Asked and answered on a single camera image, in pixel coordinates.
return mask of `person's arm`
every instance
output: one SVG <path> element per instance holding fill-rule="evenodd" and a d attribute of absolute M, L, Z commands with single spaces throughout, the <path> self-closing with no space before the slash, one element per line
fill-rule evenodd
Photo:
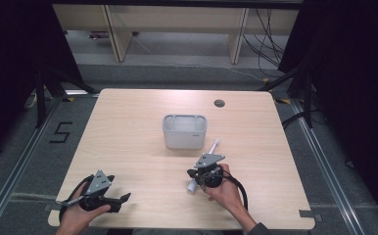
<path fill-rule="evenodd" d="M 86 183 L 83 183 L 76 190 L 73 198 L 78 198 Z M 94 211 L 85 211 L 78 204 L 68 208 L 62 217 L 57 235 L 76 235 L 85 230 L 89 223 L 97 216 L 108 212 L 110 205 L 104 205 Z"/>
<path fill-rule="evenodd" d="M 226 172 L 230 172 L 227 164 L 221 164 L 220 166 L 224 170 L 224 175 L 227 175 Z M 266 227 L 262 223 L 257 224 L 244 208 L 238 187 L 228 179 L 224 178 L 216 188 L 207 187 L 205 192 L 210 195 L 210 201 L 216 201 L 220 206 L 228 210 L 249 235 L 270 234 Z"/>

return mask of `wire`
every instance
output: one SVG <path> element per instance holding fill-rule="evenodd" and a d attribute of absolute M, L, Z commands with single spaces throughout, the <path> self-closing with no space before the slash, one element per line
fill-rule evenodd
<path fill-rule="evenodd" d="M 319 112 L 319 110 L 318 110 L 318 109 L 315 109 L 315 110 L 312 110 L 311 112 Z M 305 114 L 306 114 L 306 112 L 303 111 L 303 112 L 300 112 L 300 113 L 298 113 L 298 114 L 295 114 L 295 115 L 293 115 L 293 116 L 287 118 L 286 120 L 282 121 L 281 123 L 283 124 L 283 128 L 286 129 L 287 126 L 288 126 L 291 122 L 293 122 L 293 120 L 295 120 L 295 119 L 297 119 L 297 118 L 301 118 L 301 117 L 303 117 Z"/>
<path fill-rule="evenodd" d="M 234 183 L 240 189 L 241 194 L 242 194 L 242 198 L 243 198 L 243 202 L 244 202 L 244 208 L 246 210 L 248 210 L 248 197 L 247 197 L 247 191 L 245 191 L 244 186 L 241 184 L 240 181 L 238 181 L 236 178 L 234 178 L 231 173 L 229 173 L 226 170 L 224 170 L 223 172 L 227 173 L 229 176 L 222 175 L 222 178 L 228 179 L 229 181 Z"/>

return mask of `white box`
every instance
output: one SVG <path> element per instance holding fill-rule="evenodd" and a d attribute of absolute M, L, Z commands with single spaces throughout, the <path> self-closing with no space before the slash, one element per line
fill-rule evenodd
<path fill-rule="evenodd" d="M 166 115 L 165 145 L 170 149 L 202 149 L 207 128 L 207 119 L 200 115 Z"/>

